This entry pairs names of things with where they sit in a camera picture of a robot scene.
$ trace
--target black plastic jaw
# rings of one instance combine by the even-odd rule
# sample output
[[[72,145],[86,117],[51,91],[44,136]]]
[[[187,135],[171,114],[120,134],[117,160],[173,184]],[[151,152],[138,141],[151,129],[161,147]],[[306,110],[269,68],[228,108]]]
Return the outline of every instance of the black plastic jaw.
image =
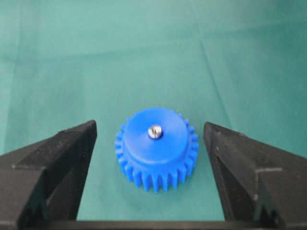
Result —
[[[97,137],[95,121],[0,157],[0,229],[75,219]]]
[[[305,158],[212,123],[204,141],[226,220],[307,228]]]

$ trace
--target green fabric background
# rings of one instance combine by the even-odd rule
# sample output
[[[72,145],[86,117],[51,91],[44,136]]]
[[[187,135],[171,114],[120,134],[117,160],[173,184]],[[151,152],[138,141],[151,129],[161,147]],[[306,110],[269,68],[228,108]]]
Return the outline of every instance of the green fabric background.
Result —
[[[128,183],[113,142],[162,106],[307,157],[307,1],[2,0],[0,153],[89,119],[79,219],[222,220],[204,143],[177,190]]]

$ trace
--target screw head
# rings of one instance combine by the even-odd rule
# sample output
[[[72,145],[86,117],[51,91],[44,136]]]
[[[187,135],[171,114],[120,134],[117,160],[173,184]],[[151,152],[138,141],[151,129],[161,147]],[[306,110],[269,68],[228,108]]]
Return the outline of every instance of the screw head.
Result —
[[[158,125],[153,125],[148,129],[148,135],[152,139],[159,139],[162,136],[162,128]]]

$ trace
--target plastic gear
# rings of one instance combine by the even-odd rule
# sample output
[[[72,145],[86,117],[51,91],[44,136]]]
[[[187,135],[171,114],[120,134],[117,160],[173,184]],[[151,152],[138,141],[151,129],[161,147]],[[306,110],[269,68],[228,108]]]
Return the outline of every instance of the plastic gear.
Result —
[[[148,129],[159,125],[163,134],[158,139],[148,135]],[[155,192],[169,185],[177,188],[196,166],[198,135],[189,120],[164,108],[150,108],[136,113],[121,125],[115,141],[115,153],[122,172],[137,187],[143,185]]]

